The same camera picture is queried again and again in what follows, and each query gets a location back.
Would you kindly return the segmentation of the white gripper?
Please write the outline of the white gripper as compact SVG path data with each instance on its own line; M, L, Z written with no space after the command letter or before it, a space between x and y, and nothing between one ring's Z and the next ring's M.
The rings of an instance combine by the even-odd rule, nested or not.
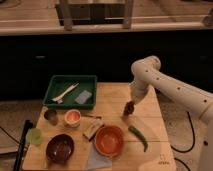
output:
M135 105L137 105L146 97L148 91L149 91L149 85L146 82L133 80L130 83L131 101Z

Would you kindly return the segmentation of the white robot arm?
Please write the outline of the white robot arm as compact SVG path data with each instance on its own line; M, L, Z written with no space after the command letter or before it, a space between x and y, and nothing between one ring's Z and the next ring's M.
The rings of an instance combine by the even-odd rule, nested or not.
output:
M131 100L137 104L153 86L165 96L185 107L207 124L204 145L197 171L213 171L213 93L204 91L160 72L161 61L149 56L131 65L134 76L130 84Z

